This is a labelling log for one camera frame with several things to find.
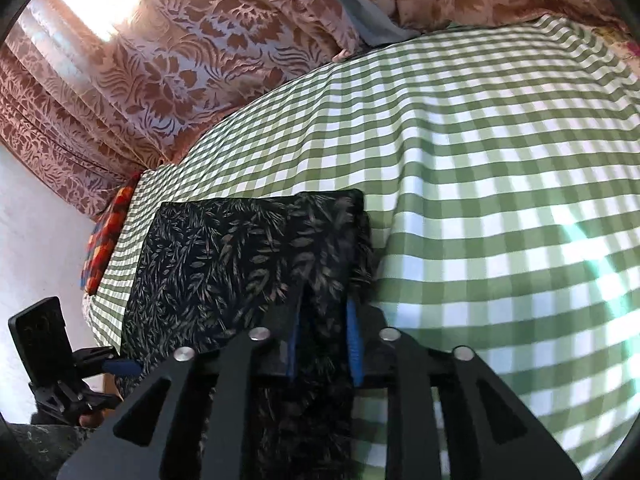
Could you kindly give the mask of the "black leaf-print pants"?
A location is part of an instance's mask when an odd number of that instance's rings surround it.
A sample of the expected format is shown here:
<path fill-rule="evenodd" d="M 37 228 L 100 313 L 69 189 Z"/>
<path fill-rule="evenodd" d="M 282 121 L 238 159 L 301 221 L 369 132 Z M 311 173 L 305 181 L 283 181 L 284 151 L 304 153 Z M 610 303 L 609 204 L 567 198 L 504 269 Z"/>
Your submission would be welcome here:
<path fill-rule="evenodd" d="M 293 374 L 258 382 L 253 479 L 352 475 L 356 348 L 348 307 L 373 274 L 358 190 L 164 203 L 143 241 L 120 352 L 149 374 L 180 347 L 224 348 L 269 313 L 294 313 Z"/>

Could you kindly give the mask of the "colourful plaid pillow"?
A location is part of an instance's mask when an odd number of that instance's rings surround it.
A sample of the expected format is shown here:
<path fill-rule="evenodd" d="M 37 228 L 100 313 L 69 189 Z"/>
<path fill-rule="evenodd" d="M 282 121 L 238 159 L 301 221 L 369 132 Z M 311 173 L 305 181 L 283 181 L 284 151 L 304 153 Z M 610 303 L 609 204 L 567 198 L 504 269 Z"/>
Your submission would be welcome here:
<path fill-rule="evenodd" d="M 80 288 L 87 295 L 94 295 L 99 288 L 124 227 L 132 196 L 140 178 L 141 172 L 137 172 L 119 188 L 111 203 L 96 220 L 96 225 L 88 239 L 87 255 L 80 276 Z"/>

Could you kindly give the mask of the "green white checkered bedsheet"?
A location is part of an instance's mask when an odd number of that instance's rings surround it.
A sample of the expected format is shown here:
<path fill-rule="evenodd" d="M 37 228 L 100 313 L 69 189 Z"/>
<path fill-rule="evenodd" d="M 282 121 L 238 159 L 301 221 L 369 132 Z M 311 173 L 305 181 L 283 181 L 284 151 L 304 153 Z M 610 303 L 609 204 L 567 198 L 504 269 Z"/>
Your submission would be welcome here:
<path fill-rule="evenodd" d="M 586 478 L 639 411 L 639 78 L 545 16 L 452 28 L 300 77 L 146 172 L 85 316 L 118 346 L 157 207 L 360 188 L 374 302 L 442 350 L 466 344 Z"/>

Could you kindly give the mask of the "brown floral curtain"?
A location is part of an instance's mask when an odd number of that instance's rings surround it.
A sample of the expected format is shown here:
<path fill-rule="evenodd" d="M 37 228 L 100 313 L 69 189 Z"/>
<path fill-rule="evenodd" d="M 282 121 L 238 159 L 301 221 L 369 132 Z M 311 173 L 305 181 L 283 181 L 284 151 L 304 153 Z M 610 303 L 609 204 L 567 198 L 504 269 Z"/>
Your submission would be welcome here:
<path fill-rule="evenodd" d="M 560 14 L 611 0 L 370 0 L 405 29 Z M 82 214 L 178 162 L 212 125 L 363 45 L 338 0 L 30 0 L 1 47 L 1 142 Z"/>

